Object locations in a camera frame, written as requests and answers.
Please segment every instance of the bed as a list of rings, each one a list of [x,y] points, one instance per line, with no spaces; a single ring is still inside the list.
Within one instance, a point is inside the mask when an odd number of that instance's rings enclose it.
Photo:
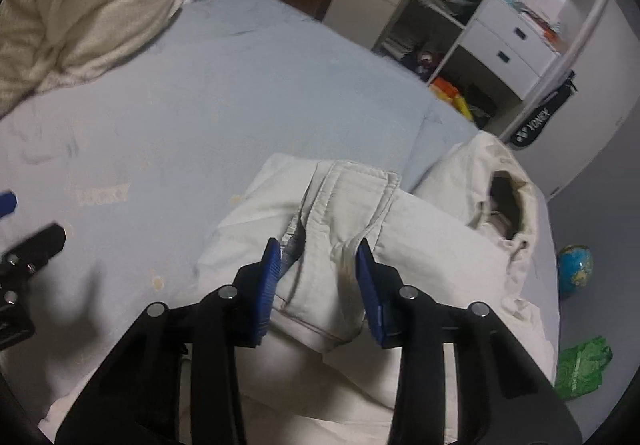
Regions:
[[[394,170],[411,190],[476,130],[409,72],[277,0],[185,5],[95,82],[0,121],[0,190],[18,197],[4,250],[53,220],[65,250],[33,281],[36,335],[2,368],[37,421],[146,304],[180,303],[215,226],[276,152]],[[546,205],[525,289],[558,345]]]

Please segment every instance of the stain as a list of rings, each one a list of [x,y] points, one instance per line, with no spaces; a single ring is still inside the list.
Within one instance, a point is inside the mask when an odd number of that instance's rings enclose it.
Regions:
[[[154,287],[154,290],[160,291],[164,289],[164,279],[159,275],[156,275],[153,279],[151,279],[151,285]]]
[[[241,35],[246,35],[247,33],[251,33],[251,32],[254,32],[254,31],[255,31],[255,29],[236,31],[236,32],[233,32],[233,33],[229,34],[228,36],[229,37],[239,37]]]
[[[27,141],[29,139],[29,137],[25,133],[23,133],[21,131],[21,129],[18,128],[17,125],[15,125],[15,121],[13,121],[13,118],[12,118],[12,121],[9,122],[9,127],[7,129],[9,131],[10,135],[17,136],[22,141]]]
[[[69,158],[75,158],[78,156],[80,152],[80,147],[78,146],[78,142],[76,141],[76,136],[71,134],[71,140],[66,144],[66,155]]]
[[[76,190],[78,206],[111,205],[129,200],[131,183],[107,187],[104,189]]]
[[[29,155],[26,151],[22,151],[22,161],[28,165],[39,165],[41,163],[46,163],[47,161],[51,161],[55,158],[55,155],[50,154],[38,154],[38,155]]]
[[[161,144],[149,144],[140,148],[134,156],[134,164],[138,165],[142,172],[148,171],[153,166],[162,166],[175,155],[173,144],[173,140],[165,139]]]
[[[301,147],[302,144],[298,140],[294,140],[287,145],[287,152],[289,154],[297,154]]]
[[[89,141],[86,135],[86,128],[84,123],[81,123],[78,120],[71,121],[71,136],[72,143],[71,147],[68,147],[67,150],[70,153],[75,151],[75,155],[77,156],[81,150],[87,149],[89,146]]]

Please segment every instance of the white drawer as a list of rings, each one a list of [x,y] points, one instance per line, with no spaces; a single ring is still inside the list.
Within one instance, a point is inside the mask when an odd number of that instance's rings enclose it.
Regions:
[[[540,79],[515,51],[479,22],[474,22],[465,33],[461,46],[487,66],[521,99]]]
[[[486,0],[478,20],[542,76],[558,54],[503,0]]]

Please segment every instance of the fluffy blanket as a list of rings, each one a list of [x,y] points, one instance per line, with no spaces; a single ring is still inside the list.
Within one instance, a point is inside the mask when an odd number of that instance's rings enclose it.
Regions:
[[[3,0],[0,118],[29,92],[102,75],[151,40],[182,0]]]

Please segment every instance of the white jacket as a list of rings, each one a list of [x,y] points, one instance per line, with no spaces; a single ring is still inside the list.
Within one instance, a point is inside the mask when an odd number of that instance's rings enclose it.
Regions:
[[[495,172],[510,177],[523,210],[510,241],[490,222]],[[269,237],[283,247],[271,329],[259,348],[236,352],[249,443],[386,443],[401,350],[378,348],[364,323],[353,266],[365,237],[378,262],[436,301],[491,305],[552,377],[539,310],[518,297],[536,243],[536,199],[510,152],[480,133],[436,164],[415,195],[399,182],[352,162],[274,155],[216,229],[184,303],[259,261]],[[454,370],[447,349],[447,442],[457,433]]]

